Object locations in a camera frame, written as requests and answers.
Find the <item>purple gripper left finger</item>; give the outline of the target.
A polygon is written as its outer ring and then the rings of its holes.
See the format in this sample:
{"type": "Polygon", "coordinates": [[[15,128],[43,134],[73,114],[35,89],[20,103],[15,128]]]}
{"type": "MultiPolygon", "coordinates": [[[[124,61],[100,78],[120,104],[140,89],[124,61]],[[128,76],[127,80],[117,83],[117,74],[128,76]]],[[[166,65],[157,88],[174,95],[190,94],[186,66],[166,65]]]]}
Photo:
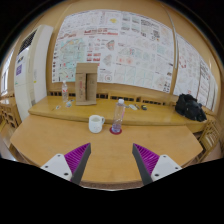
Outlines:
{"type": "Polygon", "coordinates": [[[79,185],[90,154],[91,144],[87,143],[65,155],[54,155],[42,169],[79,185]]]}

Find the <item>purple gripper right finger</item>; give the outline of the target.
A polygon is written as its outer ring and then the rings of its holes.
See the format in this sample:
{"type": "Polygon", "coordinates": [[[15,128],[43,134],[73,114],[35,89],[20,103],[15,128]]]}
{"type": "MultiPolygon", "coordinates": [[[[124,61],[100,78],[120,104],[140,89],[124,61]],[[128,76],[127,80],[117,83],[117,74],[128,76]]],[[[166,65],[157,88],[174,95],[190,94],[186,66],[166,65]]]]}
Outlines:
{"type": "Polygon", "coordinates": [[[143,185],[148,185],[181,170],[181,167],[168,155],[159,156],[138,144],[133,144],[132,154],[136,160],[143,185]]]}

